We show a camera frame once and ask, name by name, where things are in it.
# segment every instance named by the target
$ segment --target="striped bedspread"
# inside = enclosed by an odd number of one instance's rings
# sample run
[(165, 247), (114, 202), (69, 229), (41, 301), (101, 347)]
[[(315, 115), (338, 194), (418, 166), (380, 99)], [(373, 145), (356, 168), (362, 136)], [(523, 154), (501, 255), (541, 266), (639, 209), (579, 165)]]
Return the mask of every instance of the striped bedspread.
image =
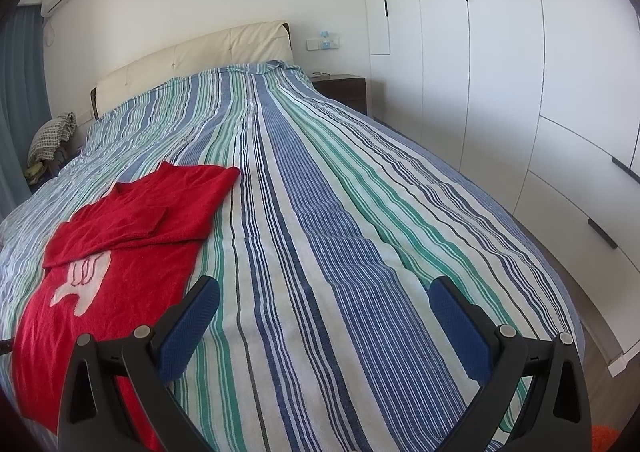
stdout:
[[(0, 226), (2, 338), (56, 226), (163, 160), (241, 169), (191, 279), (219, 281), (220, 310), (172, 386), (215, 450), (434, 450), (478, 390), (429, 307), (440, 275), (495, 323), (584, 345), (555, 272), (501, 207), (280, 62), (176, 78), (96, 122), (82, 155)], [(12, 397), (10, 367), (0, 358)]]

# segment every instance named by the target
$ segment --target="orange fuzzy object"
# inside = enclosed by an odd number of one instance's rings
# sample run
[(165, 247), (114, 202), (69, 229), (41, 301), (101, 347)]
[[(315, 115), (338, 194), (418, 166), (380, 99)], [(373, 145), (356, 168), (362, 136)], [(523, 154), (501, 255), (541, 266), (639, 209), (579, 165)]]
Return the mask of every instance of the orange fuzzy object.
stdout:
[(591, 452), (607, 452), (620, 432), (604, 425), (591, 427)]

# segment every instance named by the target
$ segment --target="nightstand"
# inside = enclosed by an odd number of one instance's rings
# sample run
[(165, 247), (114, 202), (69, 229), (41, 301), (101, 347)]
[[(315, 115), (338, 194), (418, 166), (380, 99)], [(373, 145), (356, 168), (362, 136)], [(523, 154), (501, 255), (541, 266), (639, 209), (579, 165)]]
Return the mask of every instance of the nightstand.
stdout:
[(367, 114), (367, 80), (352, 74), (332, 74), (311, 79), (323, 96), (335, 99), (347, 107)]

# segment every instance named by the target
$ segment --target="blue curtain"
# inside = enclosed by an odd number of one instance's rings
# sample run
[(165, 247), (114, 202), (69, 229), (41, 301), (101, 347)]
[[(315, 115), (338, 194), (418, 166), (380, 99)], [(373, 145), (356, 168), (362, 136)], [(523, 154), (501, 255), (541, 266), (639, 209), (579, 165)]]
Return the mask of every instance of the blue curtain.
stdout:
[(31, 195), (22, 171), (49, 119), (40, 7), (21, 6), (0, 32), (0, 220)]

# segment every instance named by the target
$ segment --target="blue gripper pad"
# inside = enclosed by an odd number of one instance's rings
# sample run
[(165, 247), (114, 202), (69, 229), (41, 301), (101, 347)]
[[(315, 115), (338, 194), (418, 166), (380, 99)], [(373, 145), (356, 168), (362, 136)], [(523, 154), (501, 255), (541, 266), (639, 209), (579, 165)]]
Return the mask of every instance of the blue gripper pad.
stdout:
[(431, 282), (429, 304), (468, 377), (486, 385), (493, 370), (491, 349), (440, 279)]
[(163, 384), (177, 380), (184, 373), (219, 304), (220, 286), (211, 279), (162, 342), (158, 353), (158, 376)]

